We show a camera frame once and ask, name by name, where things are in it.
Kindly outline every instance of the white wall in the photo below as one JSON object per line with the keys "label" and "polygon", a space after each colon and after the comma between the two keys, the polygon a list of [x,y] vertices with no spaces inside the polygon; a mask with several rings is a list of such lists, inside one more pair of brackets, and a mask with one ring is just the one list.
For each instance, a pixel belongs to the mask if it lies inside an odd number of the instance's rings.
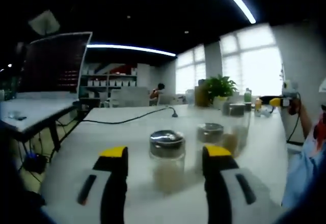
{"label": "white wall", "polygon": [[165,85],[165,92],[175,94],[175,60],[159,67],[161,82]]}
{"label": "white wall", "polygon": [[205,45],[206,77],[222,75],[222,55],[220,43]]}
{"label": "white wall", "polygon": [[147,64],[137,64],[137,87],[149,88],[150,86],[150,66]]}
{"label": "white wall", "polygon": [[159,67],[151,66],[149,70],[150,79],[149,79],[149,89],[153,90],[157,88],[157,85],[161,83],[161,72]]}
{"label": "white wall", "polygon": [[[322,45],[314,25],[309,22],[276,26],[273,33],[281,52],[285,79],[298,82],[302,101],[311,119],[315,120],[320,113],[322,99],[318,88],[326,76],[326,47]],[[295,126],[296,116],[289,116],[283,111],[282,120],[289,137]],[[304,142],[300,122],[291,141]]]}

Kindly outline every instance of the red object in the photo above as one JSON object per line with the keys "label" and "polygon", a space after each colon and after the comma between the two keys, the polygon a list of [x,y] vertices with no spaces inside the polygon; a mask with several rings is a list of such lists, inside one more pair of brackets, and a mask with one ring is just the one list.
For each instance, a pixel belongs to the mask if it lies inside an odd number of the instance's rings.
{"label": "red object", "polygon": [[123,73],[123,74],[131,74],[131,69],[133,68],[133,65],[122,65],[117,68],[114,68],[110,70],[110,74],[116,74],[116,73]]}
{"label": "red object", "polygon": [[322,149],[322,145],[326,140],[326,124],[323,123],[323,119],[326,117],[324,113],[321,115],[319,123],[315,126],[314,129],[314,138],[317,141],[316,150],[320,151]]}

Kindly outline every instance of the chair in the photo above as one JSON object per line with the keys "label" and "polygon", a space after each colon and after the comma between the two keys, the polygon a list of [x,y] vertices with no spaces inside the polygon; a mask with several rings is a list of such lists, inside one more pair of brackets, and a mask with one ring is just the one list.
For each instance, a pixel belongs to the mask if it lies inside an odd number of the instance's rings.
{"label": "chair", "polygon": [[122,87],[120,91],[119,107],[146,107],[149,106],[147,88]]}
{"label": "chair", "polygon": [[107,92],[99,93],[100,105],[99,108],[107,108],[109,103],[107,102]]}
{"label": "chair", "polygon": [[173,101],[177,100],[176,95],[172,94],[159,94],[157,106],[159,105],[172,105]]}
{"label": "chair", "polygon": [[119,106],[120,92],[121,92],[120,89],[112,89],[111,90],[111,96],[109,98],[110,108]]}

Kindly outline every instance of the black cable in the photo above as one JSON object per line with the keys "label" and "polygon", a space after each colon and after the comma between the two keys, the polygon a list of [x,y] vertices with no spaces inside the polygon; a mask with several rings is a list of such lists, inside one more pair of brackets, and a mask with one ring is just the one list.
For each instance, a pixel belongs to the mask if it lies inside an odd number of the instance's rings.
{"label": "black cable", "polygon": [[43,143],[42,143],[42,139],[41,139],[41,133],[39,132],[39,142],[41,145],[41,155],[43,155]]}
{"label": "black cable", "polygon": [[297,119],[296,119],[296,123],[295,123],[295,126],[294,126],[294,129],[291,133],[291,135],[289,136],[288,140],[286,141],[287,143],[290,141],[291,137],[293,136],[295,130],[296,130],[296,127],[297,127],[297,124],[299,123],[299,119],[300,119],[300,113],[301,113],[301,96],[300,96],[300,93],[297,93],[299,95],[299,110],[297,112]]}
{"label": "black cable", "polygon": [[122,123],[129,122],[129,121],[134,121],[134,120],[140,119],[140,118],[142,118],[144,116],[147,116],[147,115],[150,115],[152,113],[156,113],[156,112],[159,112],[159,111],[162,111],[162,110],[166,110],[166,109],[172,109],[173,110],[172,117],[178,117],[178,115],[175,112],[174,108],[172,108],[172,107],[165,107],[165,108],[161,108],[161,109],[158,109],[158,110],[154,110],[154,111],[148,112],[148,113],[146,113],[146,114],[144,114],[142,116],[138,116],[138,117],[135,117],[135,118],[132,118],[132,119],[128,119],[128,120],[125,120],[125,121],[120,121],[120,122],[104,122],[104,121],[92,121],[92,120],[83,120],[82,122],[95,122],[95,123],[100,123],[100,124],[117,125],[117,124],[122,124]]}
{"label": "black cable", "polygon": [[22,146],[24,147],[24,150],[25,150],[26,155],[29,155],[29,152],[28,152],[28,150],[27,150],[27,148],[26,148],[26,146],[25,146],[25,143],[22,143]]}
{"label": "black cable", "polygon": [[30,153],[32,151],[32,143],[31,143],[31,140],[29,141],[29,144],[30,144]]}
{"label": "black cable", "polygon": [[57,121],[60,125],[61,125],[61,127],[63,128],[63,131],[65,132],[65,134],[67,135],[67,132],[66,132],[66,130],[65,130],[65,126],[60,122],[60,121]]}
{"label": "black cable", "polygon": [[[20,161],[21,161],[21,167],[18,169],[18,171],[19,170],[21,170],[21,168],[23,167],[23,164],[24,164],[24,161],[23,161],[23,159],[22,159],[22,155],[21,155],[21,151],[20,151],[20,147],[19,147],[19,141],[17,141],[17,143],[18,143],[18,151],[19,151],[19,156],[20,156]],[[39,182],[39,183],[42,183],[32,172],[30,172],[30,171],[28,171],[29,173],[31,173],[31,175]]]}
{"label": "black cable", "polygon": [[54,154],[55,154],[55,151],[56,151],[55,149],[52,150],[52,152],[51,152],[51,154],[50,154],[49,163],[52,162],[52,158],[53,158],[53,156],[54,156]]}

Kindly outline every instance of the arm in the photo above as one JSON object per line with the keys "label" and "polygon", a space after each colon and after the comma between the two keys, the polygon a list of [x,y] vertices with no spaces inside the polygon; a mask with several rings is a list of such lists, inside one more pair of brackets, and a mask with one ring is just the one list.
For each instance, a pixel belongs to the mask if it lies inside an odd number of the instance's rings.
{"label": "arm", "polygon": [[158,97],[158,92],[156,89],[153,90],[153,92],[149,95],[150,99],[157,98]]}
{"label": "arm", "polygon": [[288,112],[290,115],[295,115],[300,113],[299,114],[300,122],[301,122],[304,137],[306,139],[312,128],[312,122],[308,116],[306,107],[301,103],[299,99],[294,99],[291,106],[288,108]]}
{"label": "arm", "polygon": [[301,122],[302,130],[304,133],[304,137],[306,139],[311,128],[312,128],[312,122],[308,116],[306,108],[303,105],[301,105],[300,122]]}

